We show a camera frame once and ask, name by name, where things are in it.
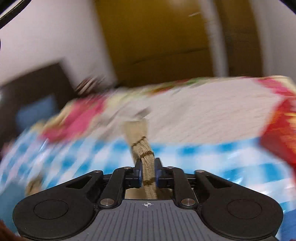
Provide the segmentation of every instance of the dark furniture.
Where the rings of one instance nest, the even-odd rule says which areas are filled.
[[[15,123],[18,110],[51,94],[60,110],[77,97],[59,63],[15,78],[0,87],[0,148],[20,134]]]

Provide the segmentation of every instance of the brown door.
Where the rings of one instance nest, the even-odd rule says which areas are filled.
[[[230,76],[262,76],[257,26],[249,0],[215,0],[225,36]]]
[[[96,6],[122,85],[213,76],[197,0],[97,0]]]

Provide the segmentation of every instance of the gray ribbed plate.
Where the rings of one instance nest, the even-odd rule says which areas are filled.
[[[208,229],[193,210],[172,200],[128,200],[102,210],[94,222],[67,241],[227,241]]]

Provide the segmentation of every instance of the crosshair symbol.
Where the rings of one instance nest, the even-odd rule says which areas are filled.
[[[150,207],[150,206],[153,205],[153,204],[150,203],[150,202],[146,202],[146,203],[144,203],[144,204],[142,204],[142,205],[144,205],[145,207]]]

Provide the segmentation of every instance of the red bag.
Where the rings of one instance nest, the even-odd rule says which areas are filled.
[[[296,174],[296,98],[285,99],[275,110],[260,144],[285,160]]]

